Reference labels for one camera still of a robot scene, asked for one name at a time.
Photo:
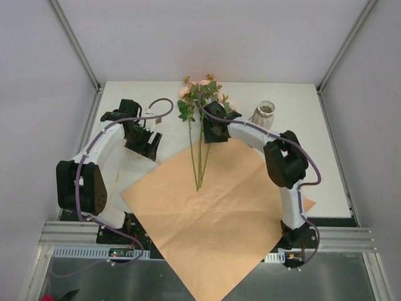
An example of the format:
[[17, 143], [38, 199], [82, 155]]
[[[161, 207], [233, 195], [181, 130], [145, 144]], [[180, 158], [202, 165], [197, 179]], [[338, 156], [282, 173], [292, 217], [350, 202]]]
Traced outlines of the pink rose stem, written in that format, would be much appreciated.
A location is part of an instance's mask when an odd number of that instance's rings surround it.
[[[209, 157], [210, 145], [204, 142], [204, 121], [206, 115], [202, 108], [212, 102], [219, 101], [219, 90], [221, 85], [215, 80], [213, 75], [208, 75], [205, 80], [197, 83], [188, 83], [189, 92], [185, 96], [187, 103], [187, 121], [189, 126], [190, 153], [192, 168], [195, 178], [196, 190], [199, 191], [204, 182], [207, 160]], [[193, 145], [192, 126], [199, 126], [199, 140], [196, 146]]]
[[184, 83], [184, 87], [179, 92], [179, 99], [177, 101], [177, 106], [179, 109], [178, 118], [181, 119], [181, 121], [185, 122], [188, 126], [190, 158], [192, 162], [192, 171], [194, 173], [195, 188], [196, 191], [198, 191], [200, 189], [200, 184], [199, 184], [200, 180], [198, 172], [195, 167], [194, 147], [192, 141], [192, 123], [195, 122], [194, 99], [192, 98], [194, 89], [192, 87], [195, 86], [195, 83], [190, 80], [190, 76], [185, 77], [182, 81]]
[[207, 99], [203, 109], [218, 118], [214, 119], [203, 111], [201, 112], [204, 143], [208, 145], [206, 151], [206, 159], [204, 167], [201, 173], [201, 180], [204, 178], [204, 173], [206, 170], [207, 160], [209, 156], [209, 151], [212, 144], [227, 142], [231, 136], [228, 133], [228, 125], [232, 120], [241, 117], [242, 115], [234, 110], [228, 103], [221, 103], [219, 101]]

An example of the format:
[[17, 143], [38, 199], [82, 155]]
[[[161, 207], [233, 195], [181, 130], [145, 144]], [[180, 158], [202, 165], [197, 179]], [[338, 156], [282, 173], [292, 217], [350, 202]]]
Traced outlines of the cream ribbon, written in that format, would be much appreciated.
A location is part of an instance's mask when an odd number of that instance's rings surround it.
[[126, 148], [114, 150], [102, 176], [106, 178], [109, 201], [122, 211], [131, 213], [121, 193], [148, 173], [159, 167], [160, 162], [152, 161]]

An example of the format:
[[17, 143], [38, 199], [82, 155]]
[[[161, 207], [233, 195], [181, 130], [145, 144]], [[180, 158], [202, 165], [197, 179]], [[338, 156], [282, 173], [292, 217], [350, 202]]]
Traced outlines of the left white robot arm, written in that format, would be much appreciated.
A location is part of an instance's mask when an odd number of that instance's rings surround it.
[[111, 227], [110, 235], [117, 243], [128, 243], [132, 220], [112, 204], [112, 184], [127, 153], [156, 160], [162, 134], [152, 128], [159, 122], [149, 108], [144, 110], [129, 99], [104, 113], [93, 140], [74, 158], [56, 166], [58, 206]]

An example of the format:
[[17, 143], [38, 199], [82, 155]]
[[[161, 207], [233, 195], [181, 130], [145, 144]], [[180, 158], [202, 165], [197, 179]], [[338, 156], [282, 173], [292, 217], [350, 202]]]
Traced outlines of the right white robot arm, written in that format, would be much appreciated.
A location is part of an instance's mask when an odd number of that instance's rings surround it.
[[290, 250], [303, 242], [309, 229], [304, 199], [300, 188], [304, 184], [310, 158], [299, 144], [294, 132], [273, 134], [233, 111], [227, 113], [218, 103], [202, 108], [205, 113], [204, 138], [210, 143], [236, 139], [264, 154], [270, 180], [279, 188], [283, 217], [282, 238], [278, 246]]

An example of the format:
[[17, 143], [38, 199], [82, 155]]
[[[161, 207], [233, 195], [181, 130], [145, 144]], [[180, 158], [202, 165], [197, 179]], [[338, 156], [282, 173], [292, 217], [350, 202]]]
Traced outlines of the white ribbed vase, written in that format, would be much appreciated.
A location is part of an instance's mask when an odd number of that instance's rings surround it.
[[274, 122], [275, 112], [276, 107], [273, 102], [262, 101], [257, 105], [249, 121], [266, 130], [270, 130]]

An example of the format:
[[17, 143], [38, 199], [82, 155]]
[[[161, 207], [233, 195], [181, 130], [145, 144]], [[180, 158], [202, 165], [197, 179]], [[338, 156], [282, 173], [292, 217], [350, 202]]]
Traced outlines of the black object at bottom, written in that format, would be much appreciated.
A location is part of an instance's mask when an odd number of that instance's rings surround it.
[[76, 294], [79, 292], [79, 289], [76, 290], [70, 290], [69, 292], [65, 293], [64, 296], [62, 296], [59, 301], [72, 301], [73, 298], [76, 296]]

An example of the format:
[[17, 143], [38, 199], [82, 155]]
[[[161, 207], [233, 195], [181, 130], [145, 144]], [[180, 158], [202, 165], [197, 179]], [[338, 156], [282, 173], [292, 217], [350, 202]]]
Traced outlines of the red object at bottom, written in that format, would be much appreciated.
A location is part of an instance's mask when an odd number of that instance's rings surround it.
[[49, 296], [49, 295], [44, 295], [40, 301], [55, 301], [53, 297]]

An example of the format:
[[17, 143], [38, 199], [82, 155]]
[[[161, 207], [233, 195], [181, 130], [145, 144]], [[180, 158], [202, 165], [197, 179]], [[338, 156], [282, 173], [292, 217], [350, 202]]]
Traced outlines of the right aluminium frame post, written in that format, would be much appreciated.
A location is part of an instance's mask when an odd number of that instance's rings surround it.
[[325, 72], [323, 78], [321, 79], [320, 83], [316, 86], [316, 91], [318, 95], [321, 95], [325, 87], [327, 86], [328, 82], [330, 81], [331, 77], [333, 76], [334, 72], [338, 68], [339, 64], [341, 63], [342, 59], [346, 55], [348, 49], [353, 44], [355, 38], [359, 34], [360, 30], [367, 22], [367, 19], [372, 14], [373, 9], [379, 3], [378, 0], [368, 0], [365, 2], [362, 10], [360, 11], [359, 15], [357, 16], [355, 22], [351, 26], [349, 32], [347, 33], [344, 41], [342, 42], [340, 48], [336, 52], [333, 60], [331, 61], [327, 71]]

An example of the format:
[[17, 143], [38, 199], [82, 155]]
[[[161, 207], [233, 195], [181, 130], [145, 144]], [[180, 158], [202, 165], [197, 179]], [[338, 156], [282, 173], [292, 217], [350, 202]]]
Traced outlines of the aluminium frame post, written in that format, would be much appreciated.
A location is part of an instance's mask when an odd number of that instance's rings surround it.
[[373, 9], [379, 3], [378, 0], [368, 0], [365, 2], [362, 10], [360, 11], [359, 15], [357, 16], [355, 22], [351, 26], [349, 32], [347, 33], [344, 41], [342, 42], [340, 48], [336, 52], [333, 60], [331, 61], [327, 71], [325, 72], [323, 78], [321, 79], [320, 83], [316, 86], [316, 91], [318, 95], [321, 95], [325, 87], [327, 86], [328, 82], [330, 81], [331, 77], [333, 76], [334, 72], [338, 68], [339, 64], [341, 63], [342, 59], [346, 55], [348, 49], [353, 44], [355, 38], [359, 34], [360, 30], [367, 22], [367, 19], [372, 14]]
[[48, 0], [47, 3], [51, 8], [57, 22], [61, 27], [62, 32], [64, 33], [68, 43], [71, 46], [71, 49], [73, 50], [73, 53], [75, 54], [78, 62], [82, 66], [93, 88], [97, 92], [100, 91], [102, 85], [99, 82], [97, 76], [95, 75], [95, 72], [93, 71], [90, 62], [86, 57], [85, 52], [83, 51], [83, 48], [81, 47], [80, 42], [78, 41], [78, 38], [76, 37], [76, 34], [73, 31], [73, 28], [70, 22], [68, 21], [67, 15], [65, 14], [63, 8], [61, 7], [60, 2], [57, 0]]

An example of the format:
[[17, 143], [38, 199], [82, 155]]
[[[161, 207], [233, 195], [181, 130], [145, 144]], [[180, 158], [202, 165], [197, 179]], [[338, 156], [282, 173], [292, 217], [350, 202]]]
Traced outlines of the aluminium front rail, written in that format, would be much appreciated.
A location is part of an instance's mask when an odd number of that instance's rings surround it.
[[[99, 226], [91, 222], [47, 221], [40, 246], [95, 246]], [[368, 228], [321, 227], [320, 251], [377, 253], [379, 248]]]

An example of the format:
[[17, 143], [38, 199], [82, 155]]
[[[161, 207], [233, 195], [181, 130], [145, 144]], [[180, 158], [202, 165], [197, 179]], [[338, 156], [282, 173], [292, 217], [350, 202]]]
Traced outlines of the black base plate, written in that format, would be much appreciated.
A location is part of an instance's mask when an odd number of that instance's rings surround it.
[[[149, 235], [145, 232], [144, 228], [142, 225], [139, 223], [138, 219], [133, 215], [129, 215], [132, 225], [131, 225], [131, 232], [132, 235], [137, 239], [137, 241], [141, 242], [144, 250], [147, 250], [150, 252], [150, 258], [149, 259], [156, 259], [156, 260], [161, 260], [163, 259], [163, 256], [161, 253], [158, 251], [156, 248], [155, 244], [151, 241]], [[96, 245], [94, 247], [109, 247], [109, 248], [124, 248], [126, 250], [140, 250], [140, 247], [137, 244], [134, 244], [135, 242], [132, 241], [131, 239], [128, 239], [122, 235], [119, 235], [112, 230], [109, 230], [107, 228], [103, 229], [100, 225], [97, 233], [97, 238], [96, 238]], [[299, 248], [298, 251], [292, 249], [292, 250], [285, 250], [282, 245], [283, 242], [279, 242], [272, 250], [271, 253], [278, 253], [278, 252], [292, 252], [292, 253], [301, 253], [304, 257], [305, 254], [303, 253], [305, 249], [311, 248], [314, 249], [317, 244], [316, 241], [316, 236], [315, 236], [315, 230], [313, 228], [310, 228], [306, 234], [304, 234], [301, 239], [294, 244], [294, 247]], [[126, 263], [129, 260], [117, 260], [119, 263]], [[286, 262], [283, 265], [291, 268], [291, 267], [296, 267], [297, 265], [301, 265], [304, 262]]]

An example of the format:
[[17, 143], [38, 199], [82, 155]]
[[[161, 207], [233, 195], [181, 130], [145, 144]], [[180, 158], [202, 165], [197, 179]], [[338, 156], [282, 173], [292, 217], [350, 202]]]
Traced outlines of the left aluminium frame post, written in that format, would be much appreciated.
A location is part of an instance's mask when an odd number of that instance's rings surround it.
[[83, 48], [81, 47], [80, 42], [78, 41], [78, 38], [76, 37], [76, 34], [73, 31], [73, 28], [70, 22], [68, 21], [67, 15], [65, 14], [63, 8], [61, 7], [60, 2], [57, 0], [48, 0], [47, 3], [51, 8], [57, 22], [61, 27], [62, 32], [64, 33], [68, 43], [71, 46], [71, 49], [73, 50], [73, 53], [75, 54], [78, 62], [82, 66], [93, 88], [97, 92], [100, 91], [102, 85], [99, 82], [97, 76], [95, 75], [95, 72], [93, 71], [90, 62], [86, 57], [85, 52], [83, 51]]

